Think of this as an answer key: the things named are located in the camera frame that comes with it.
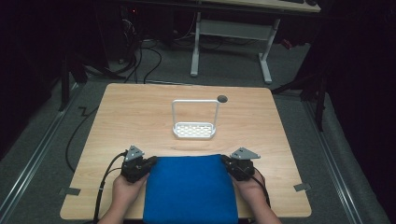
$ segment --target gray tape piece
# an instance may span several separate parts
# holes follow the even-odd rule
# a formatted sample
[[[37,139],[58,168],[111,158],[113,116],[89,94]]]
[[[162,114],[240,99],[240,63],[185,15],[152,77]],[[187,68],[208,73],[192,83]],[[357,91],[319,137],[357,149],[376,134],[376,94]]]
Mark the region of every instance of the gray tape piece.
[[[61,190],[59,191],[59,195],[66,195],[66,194],[79,195],[80,191],[81,189],[61,188]]]
[[[307,191],[307,190],[310,190],[310,189],[312,189],[312,188],[311,188],[311,185],[310,185],[310,184],[308,184],[308,183],[303,183],[303,184],[299,184],[299,185],[294,185],[294,189],[295,189],[296,191],[300,191],[300,190],[305,190],[305,191]]]

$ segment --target gray carpet floor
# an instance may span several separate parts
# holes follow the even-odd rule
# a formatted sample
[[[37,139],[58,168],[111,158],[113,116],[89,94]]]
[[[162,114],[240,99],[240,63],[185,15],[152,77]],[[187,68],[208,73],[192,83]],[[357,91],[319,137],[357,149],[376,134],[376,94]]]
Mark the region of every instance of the gray carpet floor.
[[[266,85],[263,82],[257,54],[233,52],[222,48],[203,49],[199,76],[190,77],[191,46],[174,45],[169,48],[154,42],[147,42],[144,46],[150,49],[142,49],[143,57],[137,69],[138,83],[141,83],[144,75],[159,62],[160,55],[157,53],[159,52],[161,63],[149,74],[147,83],[246,86],[269,89],[292,81],[309,50],[308,45],[293,49],[274,45],[268,58],[273,83]],[[115,63],[111,65],[112,69],[118,67],[120,65]],[[106,85],[111,82],[120,81],[102,76],[89,76],[89,81],[85,85],[79,85],[73,91],[75,94],[73,102],[52,136],[44,159],[38,162],[38,168],[33,171],[33,178],[28,181],[27,188],[21,197],[16,200],[16,205],[10,208],[7,223],[83,223],[85,221],[62,220],[59,215],[64,202],[64,196],[59,192],[61,188],[69,187],[73,178],[73,173],[65,161],[65,151],[67,144],[71,141],[68,158],[71,165],[76,167],[94,120],[93,114],[71,139],[77,126],[84,120],[81,116],[81,107],[86,107],[86,113],[94,110],[100,104]],[[35,153],[37,146],[40,145],[46,130],[60,114],[58,109],[61,106],[61,85],[55,86],[52,93],[52,97],[31,117],[29,125],[19,140],[0,162],[0,202],[7,201],[8,194]],[[326,165],[318,131],[312,124],[312,117],[306,111],[306,107],[314,105],[315,102],[301,102],[297,91],[286,91],[275,95],[274,98],[301,178],[304,183],[309,183],[312,187],[306,192],[312,207],[312,215],[307,218],[282,217],[282,222],[351,223],[340,200],[339,192],[334,186],[329,167]],[[350,151],[328,96],[323,128],[322,134],[327,140],[339,171],[358,208],[361,222],[389,223]]]

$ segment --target blue fabric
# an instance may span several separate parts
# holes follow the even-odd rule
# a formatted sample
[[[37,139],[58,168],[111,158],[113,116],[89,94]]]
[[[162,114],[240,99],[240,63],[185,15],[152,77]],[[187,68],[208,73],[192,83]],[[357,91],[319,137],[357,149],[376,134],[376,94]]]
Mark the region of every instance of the blue fabric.
[[[143,221],[237,223],[233,181],[220,155],[158,158],[148,177]]]

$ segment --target dark background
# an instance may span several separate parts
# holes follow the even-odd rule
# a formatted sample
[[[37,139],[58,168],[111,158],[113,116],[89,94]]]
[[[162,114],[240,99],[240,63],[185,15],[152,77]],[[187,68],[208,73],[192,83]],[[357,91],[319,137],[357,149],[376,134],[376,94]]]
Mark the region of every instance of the dark background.
[[[346,139],[394,222],[395,1],[319,1],[319,5],[322,14],[347,20],[323,23],[285,18],[276,42],[287,39],[293,46],[312,44],[296,79],[319,71],[328,74],[327,92]],[[117,20],[117,7],[94,8],[89,1],[20,0],[7,1],[0,10],[3,158],[29,118],[50,98],[70,50],[108,66],[107,60],[123,57],[125,46],[121,26],[106,26],[109,20]],[[183,34],[189,29],[191,12],[158,8],[145,12],[141,18],[145,32],[168,45],[172,45],[174,30]],[[106,35],[109,30],[114,35]]]

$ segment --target white desk leg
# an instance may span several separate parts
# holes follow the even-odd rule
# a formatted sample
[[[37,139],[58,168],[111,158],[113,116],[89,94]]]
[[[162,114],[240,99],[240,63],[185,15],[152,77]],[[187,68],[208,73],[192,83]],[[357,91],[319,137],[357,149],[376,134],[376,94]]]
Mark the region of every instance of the white desk leg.
[[[274,25],[271,29],[271,32],[269,34],[265,52],[259,54],[260,64],[262,65],[262,74],[264,75],[264,82],[266,84],[272,83],[270,70],[268,69],[268,64],[267,64],[267,57],[268,57],[268,53],[270,52],[271,46],[274,42],[274,38],[275,38],[277,27],[279,26],[279,23],[280,23],[280,19],[276,19],[274,22]]]
[[[197,12],[197,22],[195,27],[195,44],[194,52],[192,53],[191,62],[191,76],[198,76],[198,64],[199,64],[199,35],[201,32],[201,12]]]

